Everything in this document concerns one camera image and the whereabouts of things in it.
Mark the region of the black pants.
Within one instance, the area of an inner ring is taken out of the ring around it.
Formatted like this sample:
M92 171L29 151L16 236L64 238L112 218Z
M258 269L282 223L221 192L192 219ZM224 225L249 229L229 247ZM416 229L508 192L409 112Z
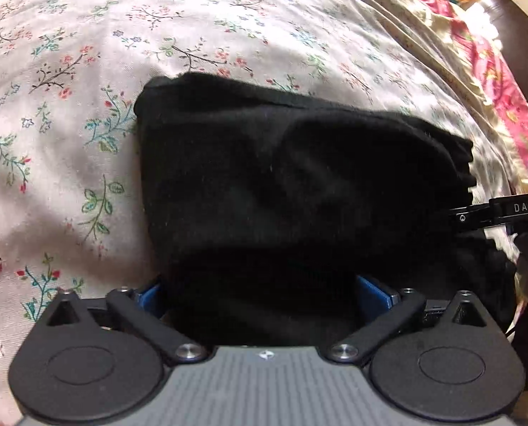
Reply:
M134 111L161 308L187 337L328 345L362 325L363 276L467 289L510 324L514 264L448 221L473 200L473 141L200 73L150 80Z

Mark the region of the pink floral blanket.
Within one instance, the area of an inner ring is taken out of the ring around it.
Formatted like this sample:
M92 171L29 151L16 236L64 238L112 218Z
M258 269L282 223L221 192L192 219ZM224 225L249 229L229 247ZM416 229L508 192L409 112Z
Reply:
M506 48L492 17L485 12L492 0L421 1L448 19L453 46L506 126L517 162L528 166L528 101L503 57Z

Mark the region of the white floral bed sheet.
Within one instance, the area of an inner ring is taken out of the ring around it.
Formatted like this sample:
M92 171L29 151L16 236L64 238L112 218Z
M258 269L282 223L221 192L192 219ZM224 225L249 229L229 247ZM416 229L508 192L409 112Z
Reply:
M59 289L152 276L133 103L189 71L419 116L474 142L477 201L528 191L421 0L0 0L0 421L20 417L10 363Z

